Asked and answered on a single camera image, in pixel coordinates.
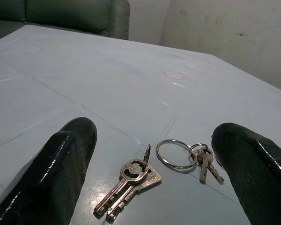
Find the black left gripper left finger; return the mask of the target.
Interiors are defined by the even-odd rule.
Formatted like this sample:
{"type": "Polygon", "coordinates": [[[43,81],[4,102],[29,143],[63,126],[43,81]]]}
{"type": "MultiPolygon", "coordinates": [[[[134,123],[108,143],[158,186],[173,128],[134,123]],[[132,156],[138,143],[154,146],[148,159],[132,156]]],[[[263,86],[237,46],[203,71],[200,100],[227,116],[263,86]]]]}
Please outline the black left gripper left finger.
{"type": "Polygon", "coordinates": [[[0,225],[69,225],[96,141],[86,117],[54,133],[0,197],[0,225]]]}

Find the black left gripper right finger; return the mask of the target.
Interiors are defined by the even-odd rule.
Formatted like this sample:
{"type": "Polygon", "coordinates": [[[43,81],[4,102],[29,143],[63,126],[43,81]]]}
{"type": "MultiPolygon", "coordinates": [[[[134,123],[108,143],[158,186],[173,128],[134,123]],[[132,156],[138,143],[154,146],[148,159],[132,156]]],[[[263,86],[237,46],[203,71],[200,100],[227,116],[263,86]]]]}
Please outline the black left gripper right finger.
{"type": "Polygon", "coordinates": [[[212,148],[251,225],[281,225],[281,147],[235,123],[222,123],[212,148]]]}

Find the small silver key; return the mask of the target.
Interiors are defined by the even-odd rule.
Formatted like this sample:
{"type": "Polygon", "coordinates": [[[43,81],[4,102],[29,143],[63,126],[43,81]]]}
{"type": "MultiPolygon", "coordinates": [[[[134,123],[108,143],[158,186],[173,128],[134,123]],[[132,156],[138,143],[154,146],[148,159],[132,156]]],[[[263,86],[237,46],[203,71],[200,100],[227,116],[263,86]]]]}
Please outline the small silver key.
{"type": "Polygon", "coordinates": [[[213,152],[210,149],[206,150],[205,147],[201,147],[198,152],[198,160],[201,163],[200,182],[202,184],[206,183],[208,166],[213,162],[213,159],[213,152]]]}
{"type": "Polygon", "coordinates": [[[218,173],[218,171],[215,169],[213,166],[213,161],[214,161],[214,155],[211,153],[208,155],[209,157],[209,163],[208,163],[208,169],[211,172],[211,174],[215,177],[215,179],[218,181],[219,184],[223,185],[224,184],[224,179],[223,177],[218,173]]]}

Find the silver key with cutout head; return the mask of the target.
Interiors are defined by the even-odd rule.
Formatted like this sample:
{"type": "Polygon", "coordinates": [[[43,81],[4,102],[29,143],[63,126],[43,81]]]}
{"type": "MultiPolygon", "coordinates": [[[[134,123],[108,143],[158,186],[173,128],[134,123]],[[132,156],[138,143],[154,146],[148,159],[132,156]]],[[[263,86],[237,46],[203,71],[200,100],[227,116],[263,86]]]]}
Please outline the silver key with cutout head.
{"type": "Polygon", "coordinates": [[[124,164],[120,170],[120,181],[118,184],[97,204],[94,212],[102,215],[115,201],[124,188],[129,185],[141,183],[148,175],[148,162],[141,159],[132,159],[124,164]]]}

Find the silver flat-headed key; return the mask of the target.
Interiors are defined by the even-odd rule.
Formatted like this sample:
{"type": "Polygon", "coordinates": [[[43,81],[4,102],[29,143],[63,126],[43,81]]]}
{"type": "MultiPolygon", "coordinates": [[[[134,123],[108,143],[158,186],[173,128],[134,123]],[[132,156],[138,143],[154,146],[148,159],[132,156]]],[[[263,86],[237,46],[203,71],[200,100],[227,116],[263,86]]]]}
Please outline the silver flat-headed key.
{"type": "Polygon", "coordinates": [[[161,183],[161,175],[151,165],[148,165],[148,167],[146,179],[137,185],[129,185],[128,189],[122,192],[119,199],[108,209],[107,221],[113,222],[135,195],[141,194],[161,183]]]}

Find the light plastic table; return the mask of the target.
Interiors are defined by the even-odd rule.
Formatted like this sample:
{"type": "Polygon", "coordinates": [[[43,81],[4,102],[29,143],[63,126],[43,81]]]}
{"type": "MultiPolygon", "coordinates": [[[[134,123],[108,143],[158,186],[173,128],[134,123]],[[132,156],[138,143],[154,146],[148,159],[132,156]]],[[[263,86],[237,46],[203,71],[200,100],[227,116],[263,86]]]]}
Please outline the light plastic table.
{"type": "Polygon", "coordinates": [[[164,139],[210,145],[224,122],[281,147],[281,90],[204,53],[26,25],[0,39],[0,196],[68,121],[90,118],[97,143],[71,225],[251,225],[227,173],[177,172],[156,156],[164,139]],[[162,176],[108,224],[96,204],[123,164],[142,158],[162,176]]]}

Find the dark green leather sofa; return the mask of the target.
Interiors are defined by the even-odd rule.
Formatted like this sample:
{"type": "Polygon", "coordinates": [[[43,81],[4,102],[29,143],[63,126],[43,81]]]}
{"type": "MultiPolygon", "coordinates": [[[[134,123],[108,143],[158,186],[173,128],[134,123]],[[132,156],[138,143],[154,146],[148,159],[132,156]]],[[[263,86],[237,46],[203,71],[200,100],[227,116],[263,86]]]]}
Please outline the dark green leather sofa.
{"type": "Polygon", "coordinates": [[[128,0],[0,0],[0,39],[26,24],[127,40],[128,0]]]}

